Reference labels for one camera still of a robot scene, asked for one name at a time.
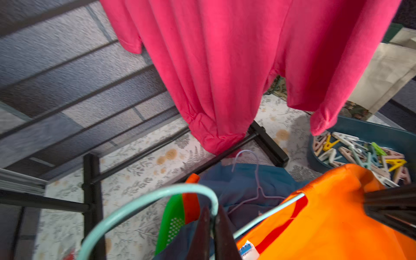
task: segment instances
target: beige bag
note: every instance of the beige bag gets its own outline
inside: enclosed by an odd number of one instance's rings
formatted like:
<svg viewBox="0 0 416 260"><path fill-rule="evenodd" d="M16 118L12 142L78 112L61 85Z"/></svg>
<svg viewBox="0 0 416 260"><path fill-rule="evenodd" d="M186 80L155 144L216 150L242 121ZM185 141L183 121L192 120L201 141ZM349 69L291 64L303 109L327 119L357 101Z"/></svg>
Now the beige bag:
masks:
<svg viewBox="0 0 416 260"><path fill-rule="evenodd" d="M375 113L416 76L416 50L403 47L415 36L416 30L403 28L390 44L380 43L348 100Z"/></svg>

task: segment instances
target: label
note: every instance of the label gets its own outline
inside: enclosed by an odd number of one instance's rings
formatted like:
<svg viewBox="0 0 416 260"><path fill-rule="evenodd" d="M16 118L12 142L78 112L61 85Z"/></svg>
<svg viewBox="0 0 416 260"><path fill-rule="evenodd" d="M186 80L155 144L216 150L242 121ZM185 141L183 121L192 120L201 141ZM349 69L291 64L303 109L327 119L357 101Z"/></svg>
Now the label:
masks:
<svg viewBox="0 0 416 260"><path fill-rule="evenodd" d="M238 252L242 260L257 260L260 256L254 245L248 240Z"/></svg>

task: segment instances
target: pink clothespin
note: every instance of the pink clothespin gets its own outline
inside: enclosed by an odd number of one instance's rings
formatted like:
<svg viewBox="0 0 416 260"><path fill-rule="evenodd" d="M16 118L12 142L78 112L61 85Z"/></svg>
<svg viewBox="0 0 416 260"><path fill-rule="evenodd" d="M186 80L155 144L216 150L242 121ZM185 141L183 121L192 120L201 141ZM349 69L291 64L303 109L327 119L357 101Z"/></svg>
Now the pink clothespin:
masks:
<svg viewBox="0 0 416 260"><path fill-rule="evenodd" d="M387 148L383 148L383 147L382 147L382 149L383 149L383 151L385 151L388 154L387 156L384 157L385 159L404 159L404 154L401 154L401 153L398 153L396 151L393 151L393 150L390 150L390 149L387 149Z"/></svg>
<svg viewBox="0 0 416 260"><path fill-rule="evenodd" d="M312 146L312 148L315 152L318 151L322 147L322 145L324 144L327 137L328 137L328 134L323 135L323 136L314 136L313 137L313 146Z"/></svg>
<svg viewBox="0 0 416 260"><path fill-rule="evenodd" d="M409 170L406 167L400 166L399 168L397 168L393 177L393 181L395 183L399 183L399 180L403 180L404 184L411 183Z"/></svg>
<svg viewBox="0 0 416 260"><path fill-rule="evenodd" d="M340 161L333 161L333 162L331 162L331 163L329 163L331 166L333 166L333 167L335 167L335 168L337 168L337 167L340 167L341 165L344 165L345 163L343 163L343 162L340 162Z"/></svg>
<svg viewBox="0 0 416 260"><path fill-rule="evenodd" d="M338 148L338 150L347 159L347 161L357 164L357 162L352 157L352 152L348 148L341 146Z"/></svg>
<svg viewBox="0 0 416 260"><path fill-rule="evenodd" d="M374 164L371 165L371 170L387 179L391 179L390 173L387 171L383 171L383 169L380 169L378 167L376 167Z"/></svg>

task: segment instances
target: orange cloth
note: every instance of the orange cloth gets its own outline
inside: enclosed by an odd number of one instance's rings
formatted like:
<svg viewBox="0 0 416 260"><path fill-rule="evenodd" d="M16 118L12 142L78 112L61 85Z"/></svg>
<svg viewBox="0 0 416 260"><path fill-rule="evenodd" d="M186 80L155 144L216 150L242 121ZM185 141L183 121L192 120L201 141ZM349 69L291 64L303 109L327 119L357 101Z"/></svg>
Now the orange cloth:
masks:
<svg viewBox="0 0 416 260"><path fill-rule="evenodd" d="M193 173L185 183L198 183L199 175ZM185 211L185 224L191 223L192 221L199 219L199 201L196 193L183 193L183 210Z"/></svg>
<svg viewBox="0 0 416 260"><path fill-rule="evenodd" d="M249 240L268 259L416 259L416 242L368 217L364 193L383 189L371 171L355 164L330 170L294 192L306 196L268 217Z"/></svg>

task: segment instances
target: blue tray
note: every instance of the blue tray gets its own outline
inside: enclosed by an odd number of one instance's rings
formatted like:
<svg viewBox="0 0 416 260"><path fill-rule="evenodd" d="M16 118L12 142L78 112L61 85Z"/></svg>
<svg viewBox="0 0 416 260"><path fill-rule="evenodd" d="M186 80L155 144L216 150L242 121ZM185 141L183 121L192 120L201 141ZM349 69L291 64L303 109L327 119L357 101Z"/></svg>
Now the blue tray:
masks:
<svg viewBox="0 0 416 260"><path fill-rule="evenodd" d="M337 123L328 129L328 131L331 133L340 132L357 136L362 141L376 142L381 147L387 147L404 154L410 178L412 182L416 182L416 134L343 116L339 116ZM335 140L334 137L331 137L331 142L334 142ZM307 159L310 167L320 173L325 173L328 170L333 169L332 166L324 164L315 156L312 149L312 143L313 136L311 135L307 150ZM334 146L337 150L337 156L341 155L338 151L340 146L344 145L339 142ZM349 163L344 157L338 161Z"/></svg>

